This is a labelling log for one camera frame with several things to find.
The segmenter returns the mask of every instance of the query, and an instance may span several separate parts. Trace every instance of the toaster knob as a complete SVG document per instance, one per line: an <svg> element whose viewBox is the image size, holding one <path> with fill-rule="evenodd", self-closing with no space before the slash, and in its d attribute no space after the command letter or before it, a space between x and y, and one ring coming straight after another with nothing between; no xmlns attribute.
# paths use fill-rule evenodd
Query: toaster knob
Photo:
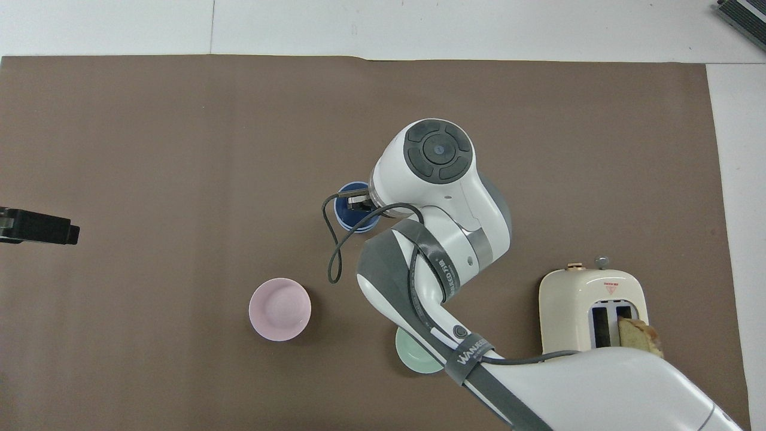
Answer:
<svg viewBox="0 0 766 431"><path fill-rule="evenodd" d="M603 255L598 256L596 257L594 262L596 266L598 267L598 269L606 269L607 266L609 266L609 258L607 256L603 256Z"/></svg>

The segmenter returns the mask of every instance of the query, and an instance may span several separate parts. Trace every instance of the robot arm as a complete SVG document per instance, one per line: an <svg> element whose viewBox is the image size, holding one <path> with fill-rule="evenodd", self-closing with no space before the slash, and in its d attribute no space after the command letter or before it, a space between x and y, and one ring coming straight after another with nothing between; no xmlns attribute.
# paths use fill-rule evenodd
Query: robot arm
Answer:
<svg viewBox="0 0 766 431"><path fill-rule="evenodd" d="M424 222L389 210L409 217L365 243L357 267L362 292L514 429L739 429L678 370L640 350L604 347L540 364L490 363L503 361L441 305L507 251L510 217L454 123L428 119L405 127L375 165L370 185L376 206L406 202Z"/></svg>

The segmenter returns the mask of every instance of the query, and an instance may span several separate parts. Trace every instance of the green bowl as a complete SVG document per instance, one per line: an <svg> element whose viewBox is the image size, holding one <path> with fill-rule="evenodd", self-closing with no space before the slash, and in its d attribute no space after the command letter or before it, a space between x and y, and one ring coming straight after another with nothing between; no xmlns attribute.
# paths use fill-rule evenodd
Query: green bowl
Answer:
<svg viewBox="0 0 766 431"><path fill-rule="evenodd" d="M396 353L410 370L420 374L432 374L444 367L439 364L407 331L396 328Z"/></svg>

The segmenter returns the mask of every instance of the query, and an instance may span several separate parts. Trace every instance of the pink bowl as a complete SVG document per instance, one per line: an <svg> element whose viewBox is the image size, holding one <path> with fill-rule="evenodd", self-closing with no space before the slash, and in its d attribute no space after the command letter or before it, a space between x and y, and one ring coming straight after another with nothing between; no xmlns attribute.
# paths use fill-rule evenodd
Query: pink bowl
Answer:
<svg viewBox="0 0 766 431"><path fill-rule="evenodd" d="M303 331L311 316L311 300L303 286L289 278L272 278L250 299L250 323L261 337L287 341Z"/></svg>

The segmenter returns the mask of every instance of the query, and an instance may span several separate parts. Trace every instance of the toaster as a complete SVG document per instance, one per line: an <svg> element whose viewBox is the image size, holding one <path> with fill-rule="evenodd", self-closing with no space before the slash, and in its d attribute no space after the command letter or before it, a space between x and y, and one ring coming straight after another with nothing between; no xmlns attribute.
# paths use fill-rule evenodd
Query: toaster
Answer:
<svg viewBox="0 0 766 431"><path fill-rule="evenodd" d="M619 317L649 324L641 284L624 271L606 269L607 263L605 257L596 259L599 269L570 263L542 279L539 307L544 354L619 346Z"/></svg>

